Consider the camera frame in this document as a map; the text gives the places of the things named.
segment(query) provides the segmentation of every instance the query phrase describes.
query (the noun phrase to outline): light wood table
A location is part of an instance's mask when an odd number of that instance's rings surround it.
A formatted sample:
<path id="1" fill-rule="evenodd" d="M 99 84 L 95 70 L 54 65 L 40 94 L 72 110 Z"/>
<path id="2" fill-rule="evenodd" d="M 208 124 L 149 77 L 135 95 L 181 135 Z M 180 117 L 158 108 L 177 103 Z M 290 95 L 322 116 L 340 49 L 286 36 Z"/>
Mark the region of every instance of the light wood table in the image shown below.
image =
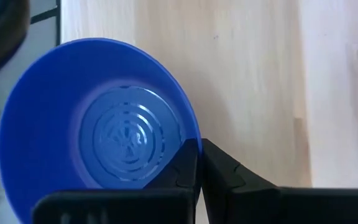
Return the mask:
<path id="1" fill-rule="evenodd" d="M 277 185 L 358 187 L 358 1 L 63 0 L 179 81 L 203 137 Z"/>

